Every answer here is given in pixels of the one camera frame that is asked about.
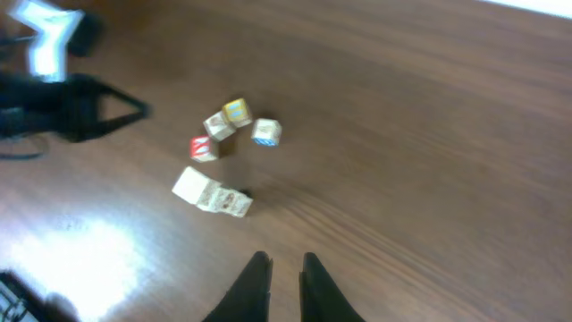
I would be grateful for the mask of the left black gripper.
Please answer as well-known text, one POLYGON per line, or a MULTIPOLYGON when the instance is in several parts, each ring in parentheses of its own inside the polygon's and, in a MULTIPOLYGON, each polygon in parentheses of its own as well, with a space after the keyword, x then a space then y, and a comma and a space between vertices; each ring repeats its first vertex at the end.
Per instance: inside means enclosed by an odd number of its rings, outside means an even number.
POLYGON ((149 117, 148 103, 115 87, 102 85, 87 74, 74 74, 62 82, 14 73, 1 75, 1 135, 53 131, 70 142, 100 138, 149 117), (99 96, 111 96, 134 109, 133 113, 101 121, 99 96))

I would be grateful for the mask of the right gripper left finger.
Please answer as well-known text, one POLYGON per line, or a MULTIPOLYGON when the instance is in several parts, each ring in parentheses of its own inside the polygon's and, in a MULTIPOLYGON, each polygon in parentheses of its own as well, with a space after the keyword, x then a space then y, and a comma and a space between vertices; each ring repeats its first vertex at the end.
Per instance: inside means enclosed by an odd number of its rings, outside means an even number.
POLYGON ((203 322, 267 322, 273 261, 257 251, 203 322))

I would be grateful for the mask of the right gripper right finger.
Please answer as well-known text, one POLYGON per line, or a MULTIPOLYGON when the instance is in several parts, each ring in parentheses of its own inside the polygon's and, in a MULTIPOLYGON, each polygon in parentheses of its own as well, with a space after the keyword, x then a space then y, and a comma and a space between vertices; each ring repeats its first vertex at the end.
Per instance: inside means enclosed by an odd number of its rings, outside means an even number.
POLYGON ((365 322, 313 252, 304 255, 299 289, 302 322, 365 322))

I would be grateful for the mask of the yellow W wooden block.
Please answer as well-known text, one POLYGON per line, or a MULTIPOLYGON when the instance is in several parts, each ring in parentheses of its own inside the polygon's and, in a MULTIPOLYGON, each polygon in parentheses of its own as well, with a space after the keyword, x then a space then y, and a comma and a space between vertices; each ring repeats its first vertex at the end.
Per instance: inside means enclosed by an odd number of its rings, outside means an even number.
POLYGON ((213 182, 192 166, 187 166, 172 187, 172 193, 189 204, 196 205, 204 190, 213 182))

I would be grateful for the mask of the leaf picture wooden block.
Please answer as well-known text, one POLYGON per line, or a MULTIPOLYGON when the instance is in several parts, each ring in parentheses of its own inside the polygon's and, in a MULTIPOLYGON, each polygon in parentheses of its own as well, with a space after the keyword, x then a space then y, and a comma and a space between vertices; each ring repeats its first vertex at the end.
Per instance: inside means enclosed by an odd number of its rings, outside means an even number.
POLYGON ((242 218, 244 217, 253 199, 240 191, 232 191, 227 195, 223 204, 223 211, 231 216, 242 218))

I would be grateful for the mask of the green edged wooden block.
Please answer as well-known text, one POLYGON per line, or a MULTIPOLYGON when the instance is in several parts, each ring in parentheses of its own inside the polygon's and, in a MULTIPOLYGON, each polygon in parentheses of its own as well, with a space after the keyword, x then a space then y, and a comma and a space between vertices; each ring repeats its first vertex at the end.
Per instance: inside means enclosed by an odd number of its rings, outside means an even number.
POLYGON ((216 211, 216 201, 222 185, 214 180, 210 180, 198 197, 196 206, 206 212, 216 211))

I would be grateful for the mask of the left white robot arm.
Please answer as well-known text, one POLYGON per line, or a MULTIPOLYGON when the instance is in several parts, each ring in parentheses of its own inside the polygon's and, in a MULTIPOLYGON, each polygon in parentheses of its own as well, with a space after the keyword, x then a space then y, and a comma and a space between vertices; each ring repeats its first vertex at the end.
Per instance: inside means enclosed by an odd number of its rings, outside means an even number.
POLYGON ((29 43, 29 74, 1 73, 2 138, 53 131, 82 142, 149 116, 146 102, 93 76, 66 72, 67 55, 87 55, 101 35, 95 15, 47 1, 18 1, 8 14, 36 34, 1 41, 2 47, 29 43))

